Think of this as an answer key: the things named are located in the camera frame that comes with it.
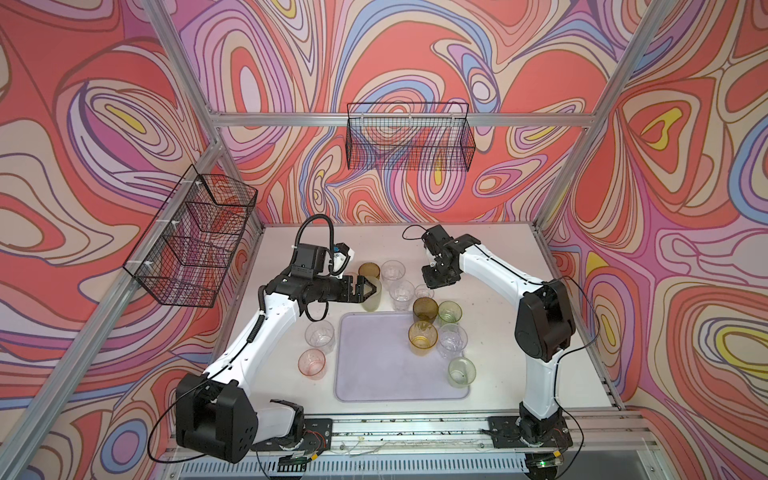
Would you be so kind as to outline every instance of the psychedelic wallpaper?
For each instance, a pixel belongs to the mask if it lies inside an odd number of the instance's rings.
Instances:
[[[193,0],[173,20],[215,111],[334,112],[461,99],[473,112],[590,112],[642,0]],[[466,172],[349,171],[345,128],[222,130],[265,223],[533,220],[578,136],[477,127]]]
[[[767,3],[678,2],[546,224],[681,478],[768,478],[766,78]]]
[[[207,146],[139,3],[83,4],[0,2],[0,442]],[[147,426],[207,363],[253,240],[211,310],[136,295],[25,479],[147,475]]]

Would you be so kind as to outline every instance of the white table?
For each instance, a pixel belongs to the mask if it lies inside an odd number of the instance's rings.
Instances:
[[[551,280],[544,257],[526,223],[495,225],[444,225],[454,237],[469,233],[478,238],[493,253],[531,275]],[[401,238],[404,226],[336,227],[335,242],[344,242],[355,250],[355,258],[346,272],[357,274],[365,262],[381,265],[387,260],[399,260],[406,266],[407,280],[414,285],[423,283],[421,267],[426,256],[421,241]],[[230,341],[245,327],[258,310],[257,290],[273,279],[290,262],[291,246],[297,227],[268,227],[262,239],[248,287],[237,314]],[[417,237],[421,229],[413,227],[408,237]],[[326,246],[328,229],[325,224],[307,227],[302,243]],[[414,402],[340,402],[333,394],[336,374],[336,350],[329,355],[326,375],[318,381],[302,376],[296,366],[299,355],[308,349],[304,330],[310,324],[305,316],[278,342],[266,360],[254,385],[259,396],[284,399],[304,406],[311,415],[344,413],[406,413],[406,412],[489,412],[517,409],[525,393],[525,354],[515,342],[517,306],[510,305],[496,292],[476,278],[462,274],[460,282],[435,291],[435,300],[454,300],[462,306],[462,327],[469,337],[465,356],[478,370],[469,395],[461,400]],[[391,310],[389,294],[384,291],[379,310]],[[348,312],[362,312],[356,304],[331,303],[327,317],[334,328]],[[323,306],[310,305],[310,313],[319,318]],[[578,333],[571,338],[571,349],[582,346]],[[582,350],[565,358],[560,365],[558,390],[560,403],[570,408],[610,408],[611,403],[595,372],[589,355]]]

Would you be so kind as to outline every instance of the clear cup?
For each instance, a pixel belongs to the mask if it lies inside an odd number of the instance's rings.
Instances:
[[[360,265],[360,268],[357,269],[357,274],[379,278],[381,276],[381,269],[374,262],[367,262],[363,265]]]
[[[413,303],[413,321],[424,320],[425,322],[434,323],[435,318],[437,318],[437,309],[436,301],[428,296],[418,297]]]
[[[462,308],[458,303],[447,300],[440,304],[438,315],[445,323],[456,323],[462,319]]]
[[[326,375],[326,356],[318,349],[309,349],[299,357],[299,371],[312,380]]]
[[[381,267],[381,281],[389,290],[389,286],[400,280],[406,274],[406,266],[397,260],[388,260]]]
[[[435,298],[435,291],[427,286],[426,283],[416,286],[416,298],[421,297]]]
[[[392,297],[392,308],[396,312],[405,312],[411,308],[413,301],[413,283],[408,280],[397,280],[389,286],[389,296]]]
[[[463,356],[454,358],[448,364],[448,383],[457,389],[463,389],[474,382],[477,374],[475,364]]]
[[[379,309],[379,304],[382,301],[382,283],[379,282],[374,276],[367,276],[366,279],[376,287],[376,293],[369,296],[365,302],[362,303],[362,307],[366,312],[375,312]],[[366,285],[363,288],[363,294],[367,294],[370,291],[370,287]]]
[[[467,332],[455,323],[446,323],[438,330],[437,351],[445,359],[462,356],[467,346]]]
[[[304,332],[304,339],[311,347],[328,355],[336,345],[336,337],[333,335],[333,324],[328,320],[311,322]]]
[[[411,351],[423,356],[429,353],[437,343],[437,329],[430,322],[419,321],[408,329],[408,340],[411,341]]]

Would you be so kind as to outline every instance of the black mounting plate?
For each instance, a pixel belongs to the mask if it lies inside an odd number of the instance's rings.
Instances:
[[[495,449],[526,449],[530,448],[530,445],[520,440],[520,432],[518,429],[518,419],[520,417],[505,416],[505,417],[488,417],[488,430],[493,435],[493,448]],[[555,428],[563,432],[560,436],[558,432],[552,429],[552,436],[544,441],[541,447],[555,447],[557,449],[570,448],[574,442],[571,438],[571,433],[568,431],[568,427],[565,425],[565,419],[560,418],[555,424]]]
[[[332,419],[304,419],[304,438],[299,443],[295,450],[303,450],[304,452],[314,452],[321,449],[327,450],[331,448],[331,436],[333,435],[333,420]],[[317,435],[309,433],[307,430],[313,430],[318,432],[325,438],[325,445],[320,445],[320,439]],[[263,442],[259,442],[250,447],[252,451],[259,452],[291,452],[292,450],[286,450],[280,447],[280,439],[268,439]]]

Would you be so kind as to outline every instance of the transparent glass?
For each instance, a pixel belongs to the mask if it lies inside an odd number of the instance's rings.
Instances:
[[[408,340],[416,355],[426,355],[437,343],[437,329],[430,322],[416,322],[408,329]]]
[[[458,303],[447,300],[440,304],[438,315],[445,323],[456,323],[462,319],[462,308]]]
[[[363,265],[360,265],[360,268],[357,269],[357,274],[362,276],[374,276],[376,278],[379,278],[379,276],[381,275],[381,269],[374,262],[367,262],[367,263],[364,263]]]
[[[309,349],[299,357],[299,371],[312,380],[319,380],[326,374],[326,356],[318,349]]]
[[[411,308],[415,289],[408,280],[397,280],[389,286],[389,296],[392,297],[392,307],[396,312],[405,312]]]
[[[406,274],[406,266],[397,260],[388,260],[384,262],[381,268],[381,281],[389,290],[389,286],[400,280]]]
[[[375,312],[379,309],[379,304],[382,301],[382,283],[374,276],[366,276],[366,279],[376,287],[376,293],[369,296],[365,302],[362,303],[362,307],[366,312]],[[363,288],[362,293],[367,294],[370,291],[370,287],[367,285]]]
[[[437,331],[437,351],[446,359],[462,356],[467,347],[467,332],[455,323],[446,323]]]
[[[333,335],[333,324],[328,320],[311,322],[304,331],[304,339],[311,347],[328,355],[336,345],[336,337]]]
[[[448,383],[457,389],[463,389],[475,381],[478,371],[469,359],[459,356],[448,364]]]
[[[437,309],[436,301],[428,296],[419,297],[413,303],[413,321],[424,320],[425,322],[434,323],[435,318],[437,318]]]
[[[426,283],[422,283],[416,286],[416,298],[426,296],[427,298],[435,298],[435,291],[427,286]]]

